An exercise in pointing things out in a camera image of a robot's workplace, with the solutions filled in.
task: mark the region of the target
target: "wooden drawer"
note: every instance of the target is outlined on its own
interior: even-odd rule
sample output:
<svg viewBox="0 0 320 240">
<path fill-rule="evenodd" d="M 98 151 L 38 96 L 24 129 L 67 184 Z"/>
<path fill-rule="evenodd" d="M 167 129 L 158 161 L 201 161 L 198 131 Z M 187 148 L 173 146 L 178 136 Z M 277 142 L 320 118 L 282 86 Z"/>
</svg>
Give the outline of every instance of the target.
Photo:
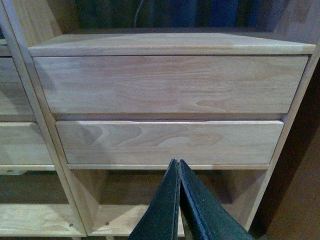
<svg viewBox="0 0 320 240">
<path fill-rule="evenodd" d="M 34 57 L 55 114 L 287 113 L 307 56 Z"/>
<path fill-rule="evenodd" d="M 0 165 L 52 164 L 48 149 L 36 123 L 0 123 Z"/>
<path fill-rule="evenodd" d="M 33 115 L 11 57 L 0 57 L 0 116 Z"/>
<path fill-rule="evenodd" d="M 268 164 L 281 121 L 58 121 L 70 164 Z"/>
</svg>

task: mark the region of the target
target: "wooden cabinet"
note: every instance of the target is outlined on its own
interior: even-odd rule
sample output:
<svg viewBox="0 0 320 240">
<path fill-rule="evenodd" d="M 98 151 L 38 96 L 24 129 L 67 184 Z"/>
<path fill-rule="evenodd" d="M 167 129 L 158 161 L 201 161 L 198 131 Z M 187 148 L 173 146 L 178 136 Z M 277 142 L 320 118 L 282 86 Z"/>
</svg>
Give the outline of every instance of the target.
<svg viewBox="0 0 320 240">
<path fill-rule="evenodd" d="M 73 0 L 1 1 L 81 233 L 129 235 L 171 158 L 250 228 L 320 56 L 317 1 L 261 6 L 256 29 L 80 29 Z"/>
</svg>

